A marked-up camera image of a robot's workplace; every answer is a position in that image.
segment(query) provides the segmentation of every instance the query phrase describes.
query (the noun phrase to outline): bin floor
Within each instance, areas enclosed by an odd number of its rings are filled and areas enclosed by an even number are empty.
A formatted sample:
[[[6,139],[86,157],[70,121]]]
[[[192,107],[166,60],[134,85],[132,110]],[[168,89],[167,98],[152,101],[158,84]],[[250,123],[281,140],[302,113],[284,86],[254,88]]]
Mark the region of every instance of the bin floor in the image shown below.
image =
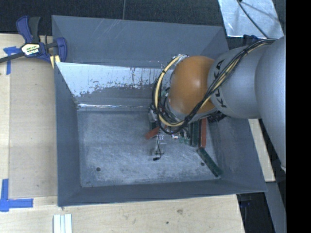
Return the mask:
[[[147,112],[79,111],[78,128],[82,187],[215,179],[196,148],[164,133],[164,155],[154,161],[157,137],[144,137]],[[207,151],[215,159],[209,130]]]

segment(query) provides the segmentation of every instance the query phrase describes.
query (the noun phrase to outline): table surface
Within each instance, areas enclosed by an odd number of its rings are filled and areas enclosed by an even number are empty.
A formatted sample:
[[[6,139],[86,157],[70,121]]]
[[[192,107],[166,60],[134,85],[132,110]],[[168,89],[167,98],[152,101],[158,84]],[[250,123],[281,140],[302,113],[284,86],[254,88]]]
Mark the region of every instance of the table surface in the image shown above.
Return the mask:
[[[18,34],[0,34],[0,57],[6,56],[4,47],[22,44]],[[9,182],[10,198],[32,194],[34,207],[0,212],[0,232],[52,232],[53,215],[68,213],[74,233],[245,232],[235,195],[58,207],[52,66],[24,57],[11,65],[12,74],[6,75],[6,63],[0,64],[0,179],[14,181]],[[34,104],[22,103],[23,98]],[[43,119],[29,118],[31,114]],[[250,126],[265,180],[274,181],[258,121],[250,120]]]

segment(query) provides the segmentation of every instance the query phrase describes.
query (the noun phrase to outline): wire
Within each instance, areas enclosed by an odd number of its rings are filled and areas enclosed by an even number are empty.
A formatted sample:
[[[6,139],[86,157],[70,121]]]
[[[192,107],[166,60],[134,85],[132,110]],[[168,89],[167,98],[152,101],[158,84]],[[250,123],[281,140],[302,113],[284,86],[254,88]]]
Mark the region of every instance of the wire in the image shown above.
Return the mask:
[[[193,117],[197,114],[197,112],[209,101],[211,96],[214,94],[214,92],[223,85],[229,77],[232,75],[234,69],[236,68],[237,64],[240,62],[240,60],[250,52],[254,51],[255,49],[267,45],[272,44],[275,41],[275,39],[264,39],[261,41],[258,41],[245,49],[243,49],[241,52],[236,54],[234,58],[224,67],[224,69],[219,73],[218,77],[213,81],[211,86],[207,89],[206,94],[204,95],[203,99],[193,108],[193,110],[184,118],[184,120],[177,122],[177,123],[171,123],[168,119],[165,118],[165,114],[160,110],[159,105],[161,101],[161,86],[162,86],[162,80],[165,75],[165,73],[170,69],[170,67],[178,61],[178,59],[181,57],[181,55],[175,57],[173,60],[171,60],[168,65],[164,68],[164,70],[161,72],[160,76],[155,82],[153,92],[152,92],[152,101],[153,106],[155,108],[155,112],[157,114],[159,127],[161,130],[163,130],[166,134],[174,134],[179,132],[181,129],[186,127],[188,123],[193,119]],[[166,131],[161,123],[164,123],[165,125],[169,127],[178,127],[175,131],[168,132]]]
[[[125,17],[125,5],[126,5],[126,0],[124,0],[124,2],[123,2],[122,20],[124,20],[124,17]]]
[[[246,16],[248,17],[248,19],[254,24],[254,26],[264,35],[264,37],[269,38],[269,36],[267,34],[265,34],[265,32],[257,25],[256,22],[253,21],[253,19],[249,16],[249,14],[245,11],[245,9],[243,8],[243,6],[241,5],[239,0],[236,0],[240,6],[240,8],[244,11],[244,13],[246,14]]]
[[[161,152],[161,148],[160,148],[160,145],[159,145],[159,138],[160,138],[160,130],[159,130],[159,133],[157,134],[157,141],[156,141],[157,149],[158,149],[159,153],[157,151],[155,152],[155,154],[156,155],[159,154],[160,157],[153,158],[154,161],[157,161],[157,160],[161,159],[162,155],[164,154],[164,153]]]

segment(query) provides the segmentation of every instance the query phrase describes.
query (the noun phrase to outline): red object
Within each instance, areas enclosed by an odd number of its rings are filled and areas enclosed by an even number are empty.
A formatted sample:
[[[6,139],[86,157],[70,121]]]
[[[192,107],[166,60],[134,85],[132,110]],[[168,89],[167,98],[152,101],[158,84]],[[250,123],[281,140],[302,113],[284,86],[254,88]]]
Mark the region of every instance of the red object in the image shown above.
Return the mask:
[[[156,127],[153,130],[150,130],[148,133],[146,133],[145,137],[147,140],[149,140],[150,138],[156,136],[157,134],[159,134],[159,129],[160,127]]]
[[[199,147],[206,147],[206,127],[207,118],[200,120],[200,131],[199,131]]]

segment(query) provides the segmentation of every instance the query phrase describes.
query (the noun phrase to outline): yellow cable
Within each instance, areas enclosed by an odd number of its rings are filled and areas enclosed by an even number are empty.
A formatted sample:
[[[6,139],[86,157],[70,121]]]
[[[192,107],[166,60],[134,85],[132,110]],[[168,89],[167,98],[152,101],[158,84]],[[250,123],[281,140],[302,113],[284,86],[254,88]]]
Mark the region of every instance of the yellow cable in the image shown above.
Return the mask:
[[[263,43],[263,44],[260,44],[258,46],[256,46],[255,48],[253,49],[250,49],[248,52],[245,53],[245,55],[249,54],[251,51],[257,49],[258,47],[261,47],[262,45],[265,45],[266,43]],[[163,77],[165,75],[165,73],[168,71],[168,69],[170,69],[172,67],[172,65],[174,63],[176,63],[177,60],[180,59],[181,56],[177,56],[176,58],[174,58],[165,68],[164,70],[161,72],[160,76],[159,76],[159,79],[158,79],[158,82],[156,84],[156,88],[155,88],[155,107],[157,108],[157,105],[158,105],[158,94],[159,94],[159,90],[160,90],[160,85],[162,83],[162,80],[163,80]],[[238,61],[241,59],[236,59],[228,68],[227,70],[219,77],[219,80],[218,82],[216,83],[216,86],[215,88],[213,89],[213,91],[217,90],[218,87],[223,83],[223,80],[225,79],[226,75],[236,66],[236,64],[238,63]],[[202,105],[200,106],[200,109],[209,101],[209,99],[211,98],[212,95],[210,95],[208,98],[206,98],[204,100],[204,102],[202,103]],[[171,124],[169,122],[167,122],[161,115],[159,115],[159,118],[160,118],[160,121],[163,122],[165,125],[167,126],[170,126],[170,127],[178,127],[178,126],[181,126],[183,125],[183,123],[185,122],[184,120],[180,121],[179,123],[176,123],[176,124]]]

